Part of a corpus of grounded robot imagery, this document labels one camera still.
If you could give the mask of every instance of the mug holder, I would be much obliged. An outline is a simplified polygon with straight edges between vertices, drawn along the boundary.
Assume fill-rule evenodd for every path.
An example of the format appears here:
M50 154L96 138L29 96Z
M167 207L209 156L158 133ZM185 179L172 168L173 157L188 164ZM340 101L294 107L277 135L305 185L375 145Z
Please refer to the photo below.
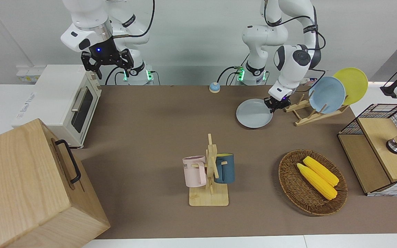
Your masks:
M189 188L189 205L193 207L199 206L227 206L229 205L229 196L227 192L227 184L218 184L214 182L215 178L219 178L216 167L217 145L212 143L211 134L208 134L208 149L206 149L205 171L207 182L202 187Z

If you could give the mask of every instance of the wicker basket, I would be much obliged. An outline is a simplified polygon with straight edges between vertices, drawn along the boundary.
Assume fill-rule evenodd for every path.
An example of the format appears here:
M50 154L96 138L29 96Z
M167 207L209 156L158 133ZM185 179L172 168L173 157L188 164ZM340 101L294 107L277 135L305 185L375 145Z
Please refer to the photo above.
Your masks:
M336 198L327 200L301 175L296 163L303 164L303 159L307 156L313 157L338 177L339 183L335 186L338 192ZM347 185L341 172L329 159L315 151L300 149L286 154L278 167L278 177L284 193L293 204L313 215L336 213L347 199Z

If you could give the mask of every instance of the corn cob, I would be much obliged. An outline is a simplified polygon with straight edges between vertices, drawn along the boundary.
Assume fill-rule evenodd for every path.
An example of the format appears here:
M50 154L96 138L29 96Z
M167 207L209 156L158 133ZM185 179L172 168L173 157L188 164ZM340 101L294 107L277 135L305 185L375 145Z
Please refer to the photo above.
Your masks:
M331 200L335 198L338 192L326 182L324 179L321 178L317 173L312 171L309 167L304 166L300 163L296 164L298 166L299 171L301 174L309 181L309 183L320 192L326 199Z
M305 159L303 159L303 162L306 164L307 167L311 168L312 171L315 171L315 173L321 176L333 187L338 185L339 179L337 178L337 176L329 171L328 168L325 168L324 165L313 159L313 157L307 156Z

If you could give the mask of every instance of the plate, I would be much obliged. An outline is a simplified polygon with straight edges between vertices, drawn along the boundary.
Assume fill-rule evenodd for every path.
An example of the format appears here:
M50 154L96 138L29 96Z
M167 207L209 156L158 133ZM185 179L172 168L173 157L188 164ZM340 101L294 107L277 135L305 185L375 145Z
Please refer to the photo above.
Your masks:
M310 105L320 112L325 104L327 107L320 113L328 114L338 110L344 103L345 88L341 81L335 77L322 77L312 89L309 95L315 91L309 99Z
M303 159L307 156L313 157L338 177L339 182L335 186L338 194L334 199L324 198L299 172L296 163L304 164ZM290 201L312 215L322 216L336 213L344 206L347 199L347 184L341 171L329 159L315 151L300 149L286 154L278 167L278 178Z
M344 100L345 105L353 104L365 95L368 88L368 79L363 71L357 68L344 68L337 71L334 75L344 85L345 94L348 96Z
M238 122L249 128L263 127L273 116L262 99L245 100L238 106L236 115Z

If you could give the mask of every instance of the pink mug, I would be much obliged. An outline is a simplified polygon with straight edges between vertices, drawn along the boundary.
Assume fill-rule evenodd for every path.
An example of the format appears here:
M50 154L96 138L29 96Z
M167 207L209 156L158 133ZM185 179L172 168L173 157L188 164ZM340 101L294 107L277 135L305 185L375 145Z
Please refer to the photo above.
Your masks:
M187 187L200 187L206 185L205 162L205 156L183 158L183 171L185 173Z

